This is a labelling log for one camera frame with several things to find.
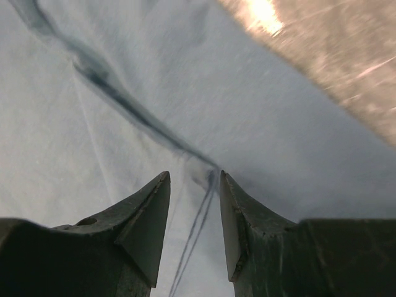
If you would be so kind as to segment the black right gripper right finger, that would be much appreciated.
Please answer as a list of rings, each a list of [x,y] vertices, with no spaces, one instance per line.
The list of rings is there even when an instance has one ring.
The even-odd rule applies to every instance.
[[[394,296],[395,220],[293,223],[220,177],[226,266],[236,296]]]

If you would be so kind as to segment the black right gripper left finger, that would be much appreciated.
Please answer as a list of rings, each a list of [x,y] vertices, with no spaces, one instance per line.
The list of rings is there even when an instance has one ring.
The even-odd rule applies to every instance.
[[[1,219],[2,296],[149,296],[157,285],[170,205],[162,172],[75,225]]]

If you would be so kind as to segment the grey-blue t-shirt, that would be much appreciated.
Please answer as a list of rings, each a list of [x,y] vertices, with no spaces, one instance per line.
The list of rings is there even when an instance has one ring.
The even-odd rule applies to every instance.
[[[218,175],[290,220],[395,217],[394,1],[2,1],[1,216],[171,175],[154,296],[233,296]]]

